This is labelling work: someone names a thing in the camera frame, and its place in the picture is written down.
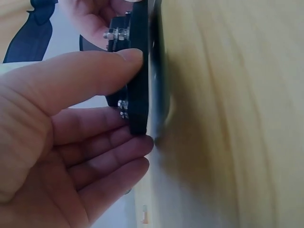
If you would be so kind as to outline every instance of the metal bolt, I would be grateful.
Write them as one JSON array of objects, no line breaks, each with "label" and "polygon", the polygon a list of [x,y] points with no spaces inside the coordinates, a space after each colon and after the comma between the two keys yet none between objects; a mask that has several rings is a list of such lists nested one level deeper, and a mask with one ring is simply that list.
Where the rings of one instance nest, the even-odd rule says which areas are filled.
[{"label": "metal bolt", "polygon": [[128,104],[129,104],[128,101],[125,101],[125,100],[118,101],[118,108],[120,109],[120,116],[123,119],[129,119]]},{"label": "metal bolt", "polygon": [[124,120],[129,119],[129,115],[128,115],[127,112],[120,112],[120,116],[121,116]]},{"label": "metal bolt", "polygon": [[104,33],[104,38],[108,40],[125,40],[129,39],[130,30],[124,28],[112,28]]},{"label": "metal bolt", "polygon": [[118,107],[122,111],[128,111],[128,101],[125,100],[119,100],[118,101]]}]

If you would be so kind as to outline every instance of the black plastic mount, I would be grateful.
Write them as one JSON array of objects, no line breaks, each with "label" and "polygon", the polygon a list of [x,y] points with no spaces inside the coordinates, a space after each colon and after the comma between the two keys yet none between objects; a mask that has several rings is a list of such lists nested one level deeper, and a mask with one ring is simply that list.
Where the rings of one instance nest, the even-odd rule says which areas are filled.
[{"label": "black plastic mount", "polygon": [[148,1],[134,3],[132,12],[112,18],[110,32],[117,28],[129,28],[130,36],[125,40],[109,40],[108,52],[128,48],[140,49],[143,52],[143,66],[132,81],[120,91],[107,96],[106,99],[110,107],[117,107],[119,100],[127,101],[130,133],[143,135],[147,132],[149,114]]}]

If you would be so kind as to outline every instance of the fingernail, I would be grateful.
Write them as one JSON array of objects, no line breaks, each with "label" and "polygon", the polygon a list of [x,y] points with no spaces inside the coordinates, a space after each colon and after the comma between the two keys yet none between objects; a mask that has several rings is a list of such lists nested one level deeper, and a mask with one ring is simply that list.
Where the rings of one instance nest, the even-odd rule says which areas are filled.
[{"label": "fingernail", "polygon": [[118,51],[117,54],[122,56],[128,62],[139,62],[143,60],[143,52],[139,49],[124,49]]}]

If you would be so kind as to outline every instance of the finger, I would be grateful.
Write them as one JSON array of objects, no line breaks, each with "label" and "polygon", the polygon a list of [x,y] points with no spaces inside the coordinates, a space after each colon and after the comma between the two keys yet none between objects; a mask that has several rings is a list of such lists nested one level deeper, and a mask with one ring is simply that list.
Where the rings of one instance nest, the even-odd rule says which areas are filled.
[{"label": "finger", "polygon": [[148,168],[148,160],[140,158],[79,191],[89,221],[94,223],[145,175]]},{"label": "finger", "polygon": [[118,15],[124,15],[126,11],[132,11],[133,2],[125,0],[111,0],[111,7]]},{"label": "finger", "polygon": [[116,148],[134,136],[130,134],[129,127],[101,134],[80,143],[57,147],[57,151],[67,168],[88,161],[113,148]]},{"label": "finger", "polygon": [[80,142],[127,124],[110,108],[64,109],[52,117],[54,145]]},{"label": "finger", "polygon": [[146,156],[153,148],[148,137],[133,138],[125,144],[68,170],[76,190],[109,175],[125,164]]},{"label": "finger", "polygon": [[53,116],[95,95],[122,88],[141,68],[142,55],[137,49],[74,52],[10,71],[0,83]]},{"label": "finger", "polygon": [[113,17],[116,17],[117,13],[111,7],[108,6],[108,7],[101,8],[99,15],[104,19],[106,28],[108,29],[108,27],[110,26],[110,23],[111,23],[111,19]]}]

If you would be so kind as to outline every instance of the wood grain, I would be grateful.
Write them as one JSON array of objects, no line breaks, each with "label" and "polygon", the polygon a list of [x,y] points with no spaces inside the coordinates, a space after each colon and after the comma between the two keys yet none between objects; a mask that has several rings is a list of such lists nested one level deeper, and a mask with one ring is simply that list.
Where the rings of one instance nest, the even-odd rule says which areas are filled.
[{"label": "wood grain", "polygon": [[0,62],[11,40],[27,21],[27,10],[33,10],[30,0],[0,0]]},{"label": "wood grain", "polygon": [[149,227],[304,227],[303,11],[162,1],[170,115],[136,189]]}]

